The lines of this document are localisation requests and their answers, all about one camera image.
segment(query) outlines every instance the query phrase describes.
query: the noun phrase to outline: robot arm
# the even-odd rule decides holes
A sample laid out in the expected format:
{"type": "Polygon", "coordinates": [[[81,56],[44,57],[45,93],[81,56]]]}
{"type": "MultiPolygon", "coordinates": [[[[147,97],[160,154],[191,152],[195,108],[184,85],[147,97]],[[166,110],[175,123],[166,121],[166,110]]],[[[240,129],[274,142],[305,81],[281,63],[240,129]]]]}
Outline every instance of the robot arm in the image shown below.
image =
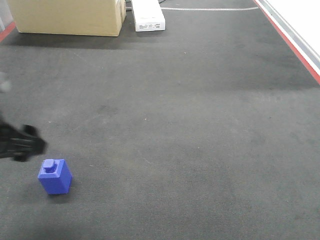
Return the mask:
{"type": "MultiPolygon", "coordinates": [[[[0,72],[0,93],[8,92],[11,84],[0,72]]],[[[42,140],[35,127],[24,125],[21,130],[7,124],[0,113],[0,159],[13,158],[24,162],[33,155],[45,152],[46,142],[42,140]]]]}

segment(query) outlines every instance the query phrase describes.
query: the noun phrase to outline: white cable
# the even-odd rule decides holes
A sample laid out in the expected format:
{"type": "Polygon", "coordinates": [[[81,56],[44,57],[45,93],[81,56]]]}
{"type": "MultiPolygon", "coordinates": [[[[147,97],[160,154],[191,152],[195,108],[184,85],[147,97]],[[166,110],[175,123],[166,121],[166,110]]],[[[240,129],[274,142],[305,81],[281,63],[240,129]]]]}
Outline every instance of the white cable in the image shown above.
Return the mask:
{"type": "Polygon", "coordinates": [[[259,9],[259,7],[247,7],[247,8],[182,8],[182,7],[161,7],[162,10],[174,10],[174,11],[201,11],[201,12],[234,12],[234,11],[250,11],[259,9]]]}

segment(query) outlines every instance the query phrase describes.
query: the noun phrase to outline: blue block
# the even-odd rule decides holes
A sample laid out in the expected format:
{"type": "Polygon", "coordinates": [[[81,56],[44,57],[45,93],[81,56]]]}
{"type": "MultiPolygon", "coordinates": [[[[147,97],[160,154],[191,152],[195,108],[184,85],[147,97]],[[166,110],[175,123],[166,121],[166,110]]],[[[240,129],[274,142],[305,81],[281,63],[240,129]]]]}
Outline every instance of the blue block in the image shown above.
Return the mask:
{"type": "Polygon", "coordinates": [[[46,159],[41,165],[38,179],[48,194],[67,194],[72,174],[64,159],[46,159]]]}

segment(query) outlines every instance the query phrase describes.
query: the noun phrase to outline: red stripe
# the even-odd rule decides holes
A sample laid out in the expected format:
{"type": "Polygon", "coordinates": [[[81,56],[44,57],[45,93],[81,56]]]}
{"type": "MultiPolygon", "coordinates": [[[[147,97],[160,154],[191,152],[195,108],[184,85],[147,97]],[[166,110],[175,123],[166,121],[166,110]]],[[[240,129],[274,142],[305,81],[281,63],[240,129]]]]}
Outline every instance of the red stripe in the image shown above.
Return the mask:
{"type": "Polygon", "coordinates": [[[0,32],[0,43],[12,32],[13,29],[15,29],[16,24],[13,21],[12,23],[9,24],[9,26],[6,27],[5,30],[0,32]]]}
{"type": "Polygon", "coordinates": [[[280,28],[276,25],[276,23],[268,16],[268,14],[261,9],[264,15],[268,18],[269,22],[273,25],[276,31],[280,34],[283,40],[288,44],[294,54],[299,58],[299,60],[303,63],[305,68],[311,73],[314,79],[320,84],[320,75],[314,70],[314,68],[308,63],[308,61],[302,56],[302,54],[298,51],[298,49],[293,45],[293,43],[286,37],[286,35],[280,30],[280,28]]]}

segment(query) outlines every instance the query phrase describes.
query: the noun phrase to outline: gray carpet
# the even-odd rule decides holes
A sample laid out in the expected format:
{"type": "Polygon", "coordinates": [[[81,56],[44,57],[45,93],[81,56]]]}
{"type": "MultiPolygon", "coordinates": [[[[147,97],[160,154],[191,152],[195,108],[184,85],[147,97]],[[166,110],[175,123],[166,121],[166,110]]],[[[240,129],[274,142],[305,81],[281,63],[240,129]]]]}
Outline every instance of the gray carpet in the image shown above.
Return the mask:
{"type": "MultiPolygon", "coordinates": [[[[251,0],[167,0],[246,8],[251,0]]],[[[0,44],[7,122],[47,153],[1,159],[1,240],[320,239],[319,85],[263,13],[164,11],[166,31],[0,44]],[[66,159],[70,193],[37,180],[66,159]]]]}

